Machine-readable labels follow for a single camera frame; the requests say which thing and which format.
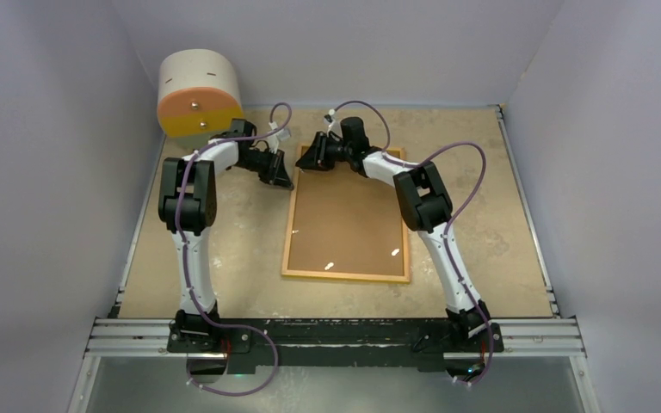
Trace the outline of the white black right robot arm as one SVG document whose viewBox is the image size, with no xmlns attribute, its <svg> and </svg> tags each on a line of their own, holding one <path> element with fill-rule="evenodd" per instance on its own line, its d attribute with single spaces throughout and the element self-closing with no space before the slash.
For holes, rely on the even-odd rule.
<svg viewBox="0 0 661 413">
<path fill-rule="evenodd" d="M 459 143 L 443 146 L 420 163 L 410 163 L 370 145 L 361 118 L 347 117 L 337 122 L 335 114 L 329 112 L 324 120 L 326 131 L 316 133 L 297 167 L 328 171 L 336 163 L 345 162 L 356 174 L 394 188 L 401 217 L 423 241 L 442 284 L 450 342 L 461 350 L 472 348 L 481 341 L 483 331 L 491 331 L 491 316 L 466 270 L 454 236 L 453 222 L 462 210 L 453 206 L 433 162 L 444 151 L 459 147 Z M 334 133 L 336 125 L 340 133 Z"/>
</svg>

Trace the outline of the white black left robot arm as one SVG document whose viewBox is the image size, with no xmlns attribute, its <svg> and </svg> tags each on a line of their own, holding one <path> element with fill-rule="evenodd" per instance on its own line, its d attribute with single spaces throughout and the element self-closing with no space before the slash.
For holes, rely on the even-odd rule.
<svg viewBox="0 0 661 413">
<path fill-rule="evenodd" d="M 279 145 L 290 132 L 270 122 L 264 135 L 245 119 L 234 119 L 228 130 L 184 157 L 164 159 L 158 216 L 175 243 L 179 260 L 181 301 L 174 320 L 175 335 L 202 352 L 222 340 L 217 296 L 210 280 L 208 239 L 217 218 L 216 178 L 233 167 L 255 172 L 261 182 L 291 189 L 293 182 Z"/>
</svg>

